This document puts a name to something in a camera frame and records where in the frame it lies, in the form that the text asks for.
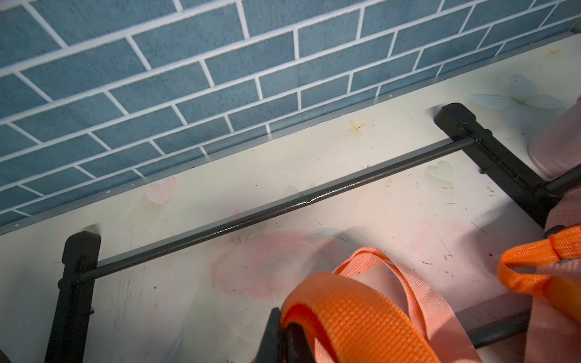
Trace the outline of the dark orange zip bag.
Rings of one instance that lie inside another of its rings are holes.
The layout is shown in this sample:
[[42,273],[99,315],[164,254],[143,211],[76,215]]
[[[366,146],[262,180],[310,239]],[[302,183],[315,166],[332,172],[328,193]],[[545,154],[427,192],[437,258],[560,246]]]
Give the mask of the dark orange zip bag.
[[437,362],[410,318],[358,281],[334,274],[307,278],[282,306],[281,325],[300,325],[311,346],[335,362]]

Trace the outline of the light pink strap bag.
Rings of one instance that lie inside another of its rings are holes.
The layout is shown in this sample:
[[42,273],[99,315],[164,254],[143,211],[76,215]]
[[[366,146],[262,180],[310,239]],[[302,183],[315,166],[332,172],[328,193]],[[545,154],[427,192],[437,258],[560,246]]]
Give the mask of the light pink strap bag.
[[481,361],[448,302],[413,270],[384,252],[362,247],[333,273],[358,281],[395,303],[441,362]]

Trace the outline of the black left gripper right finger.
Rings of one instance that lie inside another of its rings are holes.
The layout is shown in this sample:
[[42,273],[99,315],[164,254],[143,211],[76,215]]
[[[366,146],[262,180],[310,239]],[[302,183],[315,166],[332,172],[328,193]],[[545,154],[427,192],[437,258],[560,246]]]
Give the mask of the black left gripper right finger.
[[285,361],[287,363],[316,363],[311,344],[301,325],[290,323],[284,330]]

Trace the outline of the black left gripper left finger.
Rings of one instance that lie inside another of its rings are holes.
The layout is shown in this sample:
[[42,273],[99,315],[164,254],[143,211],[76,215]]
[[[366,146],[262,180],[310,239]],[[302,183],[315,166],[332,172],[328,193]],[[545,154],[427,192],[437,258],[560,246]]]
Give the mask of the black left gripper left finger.
[[284,338],[281,329],[280,308],[273,308],[266,322],[265,331],[254,359],[255,363],[283,363]]

